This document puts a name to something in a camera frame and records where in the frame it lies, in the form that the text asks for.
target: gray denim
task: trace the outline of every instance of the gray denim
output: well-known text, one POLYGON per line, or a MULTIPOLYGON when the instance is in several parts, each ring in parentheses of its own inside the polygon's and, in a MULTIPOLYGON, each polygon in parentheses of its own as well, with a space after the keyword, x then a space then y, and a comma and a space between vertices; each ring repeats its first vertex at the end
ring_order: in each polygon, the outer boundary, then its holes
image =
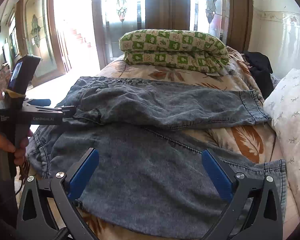
POLYGON ((268 121, 254 91, 82 77, 61 105, 77 106, 76 114, 60 126, 40 126, 27 156, 49 178, 67 171, 89 147, 96 148, 100 163, 78 202, 105 221, 148 235, 204 236, 226 206, 201 164, 207 148, 235 172, 259 179, 272 176, 284 214, 284 160, 255 164, 180 131, 268 121))

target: pillowcase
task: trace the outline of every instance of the pillowcase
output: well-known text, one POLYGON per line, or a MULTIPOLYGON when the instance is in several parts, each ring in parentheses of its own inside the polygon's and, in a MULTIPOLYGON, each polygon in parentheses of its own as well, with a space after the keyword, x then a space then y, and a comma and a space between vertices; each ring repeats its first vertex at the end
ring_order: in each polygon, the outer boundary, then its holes
POLYGON ((119 39, 124 60, 129 64, 150 64, 219 72, 229 61, 226 46, 218 38, 201 32, 137 30, 119 39))
POLYGON ((300 214, 300 70, 290 70, 263 107, 272 117, 271 126, 287 162, 287 176, 300 214))

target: human hand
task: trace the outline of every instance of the human hand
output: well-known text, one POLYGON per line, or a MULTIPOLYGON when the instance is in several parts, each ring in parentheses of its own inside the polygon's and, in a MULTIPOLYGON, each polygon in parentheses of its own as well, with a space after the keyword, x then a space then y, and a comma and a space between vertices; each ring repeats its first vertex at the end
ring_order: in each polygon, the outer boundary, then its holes
MULTIPOLYGON (((27 136, 31 137, 32 135, 33 135, 32 131, 29 130, 27 136)), ((20 142, 19 148, 16 149, 15 146, 7 138, 5 138, 0 134, 0 149, 6 152, 14 153, 15 156, 14 164, 16 166, 22 165, 23 162, 25 161, 26 147, 29 144, 28 137, 23 138, 20 142)))

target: white tile wall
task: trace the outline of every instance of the white tile wall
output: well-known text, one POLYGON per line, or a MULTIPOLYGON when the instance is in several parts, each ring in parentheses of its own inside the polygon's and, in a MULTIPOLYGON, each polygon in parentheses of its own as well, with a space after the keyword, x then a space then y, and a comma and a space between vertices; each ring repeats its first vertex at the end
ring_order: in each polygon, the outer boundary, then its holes
POLYGON ((300 8, 294 0, 253 0, 249 51, 268 56, 274 74, 300 69, 300 8))

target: screen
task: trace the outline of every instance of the screen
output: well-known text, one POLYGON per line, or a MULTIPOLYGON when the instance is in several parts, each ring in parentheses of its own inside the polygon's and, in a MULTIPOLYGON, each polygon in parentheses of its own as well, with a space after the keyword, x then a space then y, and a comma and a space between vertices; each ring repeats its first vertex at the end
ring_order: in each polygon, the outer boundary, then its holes
POLYGON ((14 70, 12 72, 12 75, 10 77, 10 81, 9 81, 9 84, 8 84, 8 89, 10 89, 12 91, 14 90, 14 84, 15 84, 16 79, 18 77, 21 65, 22 65, 22 60, 16 64, 16 67, 14 68, 14 70))

